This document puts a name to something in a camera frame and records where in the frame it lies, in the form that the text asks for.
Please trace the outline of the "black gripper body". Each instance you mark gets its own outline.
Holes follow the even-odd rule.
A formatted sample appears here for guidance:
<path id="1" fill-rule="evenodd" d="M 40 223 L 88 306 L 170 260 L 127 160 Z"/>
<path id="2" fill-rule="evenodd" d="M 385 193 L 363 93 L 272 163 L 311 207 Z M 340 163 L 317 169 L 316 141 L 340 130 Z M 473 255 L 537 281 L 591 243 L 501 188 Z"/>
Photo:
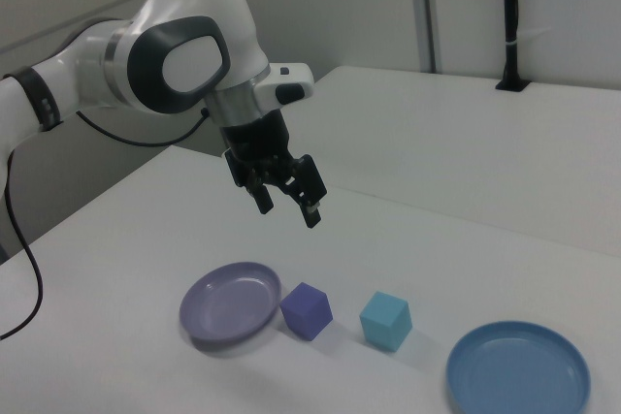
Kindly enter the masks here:
<path id="1" fill-rule="evenodd" d="M 282 188 L 291 178 L 293 157 L 281 111 L 270 111 L 251 123 L 220 129 L 227 143 L 225 159 L 238 187 L 266 183 Z"/>

